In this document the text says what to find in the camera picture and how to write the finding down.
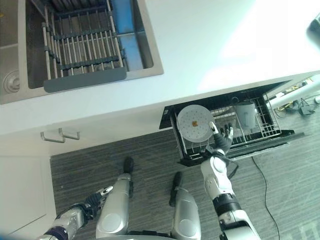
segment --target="dishwasher drawer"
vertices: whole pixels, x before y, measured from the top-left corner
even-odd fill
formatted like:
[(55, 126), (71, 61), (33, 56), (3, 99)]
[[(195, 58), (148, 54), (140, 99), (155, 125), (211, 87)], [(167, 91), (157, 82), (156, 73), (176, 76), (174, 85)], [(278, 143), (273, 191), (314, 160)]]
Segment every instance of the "dishwasher drawer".
[[(177, 116), (183, 108), (189, 105), (201, 105), (210, 110), (218, 129), (223, 128), (225, 124), (232, 124), (233, 140), (231, 148), (227, 153), (227, 157), (229, 158), (247, 156), (286, 144), (290, 140), (304, 136), (304, 134), (295, 134), (293, 130), (281, 129), (277, 121), (266, 93), (280, 84), (275, 83), (166, 106), (159, 128), (173, 128), (181, 157), (180, 163), (185, 166), (200, 164), (206, 158), (203, 155), (205, 149), (208, 146), (215, 148), (213, 136), (206, 141), (195, 143), (183, 138), (179, 132)], [(255, 127), (251, 129), (241, 127), (235, 111), (237, 103), (247, 101), (254, 103), (255, 106)]]

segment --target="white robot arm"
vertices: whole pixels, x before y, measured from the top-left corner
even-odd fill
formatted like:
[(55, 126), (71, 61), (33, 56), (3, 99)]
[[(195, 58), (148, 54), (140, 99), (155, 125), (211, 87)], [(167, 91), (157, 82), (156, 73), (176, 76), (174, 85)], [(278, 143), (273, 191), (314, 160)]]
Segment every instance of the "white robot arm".
[(224, 159), (233, 138), (231, 125), (225, 126), (220, 134), (213, 122), (209, 123), (213, 131), (216, 150), (201, 164), (205, 190), (213, 202), (222, 234), (220, 240), (261, 240), (247, 213), (239, 202), (227, 177), (227, 165)]

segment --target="robot finger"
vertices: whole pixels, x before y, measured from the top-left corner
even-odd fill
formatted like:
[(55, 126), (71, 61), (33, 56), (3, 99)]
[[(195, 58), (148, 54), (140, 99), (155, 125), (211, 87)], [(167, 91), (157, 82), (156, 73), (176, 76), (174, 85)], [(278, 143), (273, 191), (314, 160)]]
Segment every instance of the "robot finger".
[(225, 136), (228, 137), (229, 136), (229, 127), (227, 124), (224, 125), (224, 129), (225, 129)]
[(105, 198), (112, 190), (114, 189), (114, 186), (108, 186), (102, 189), (99, 189), (96, 191), (96, 193), (101, 195), (101, 198)]
[(220, 128), (220, 133), (223, 137), (225, 136), (225, 130), (222, 127)]
[(230, 122), (228, 124), (228, 128), (229, 128), (228, 138), (232, 141), (232, 139), (234, 138), (234, 128), (232, 127), (232, 124)]
[(213, 131), (213, 134), (218, 134), (219, 133), (219, 131), (217, 129), (217, 126), (215, 125), (215, 123), (213, 121), (209, 122), (209, 127)]

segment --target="white countertop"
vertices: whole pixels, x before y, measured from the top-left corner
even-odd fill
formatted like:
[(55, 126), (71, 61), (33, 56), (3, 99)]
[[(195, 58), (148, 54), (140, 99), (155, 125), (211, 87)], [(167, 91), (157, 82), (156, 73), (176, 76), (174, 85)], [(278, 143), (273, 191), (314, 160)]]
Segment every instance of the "white countertop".
[(1, 105), (0, 135), (320, 73), (320, 45), (307, 36), (319, 0), (146, 0), (146, 5), (164, 74)]

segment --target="white plate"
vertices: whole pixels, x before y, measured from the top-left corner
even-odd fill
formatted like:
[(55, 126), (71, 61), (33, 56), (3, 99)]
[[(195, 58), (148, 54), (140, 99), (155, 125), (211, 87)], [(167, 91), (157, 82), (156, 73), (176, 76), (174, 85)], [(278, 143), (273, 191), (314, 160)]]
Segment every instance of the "white plate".
[(193, 143), (201, 143), (212, 136), (209, 122), (213, 120), (211, 112), (204, 106), (189, 105), (179, 112), (177, 126), (183, 138)]

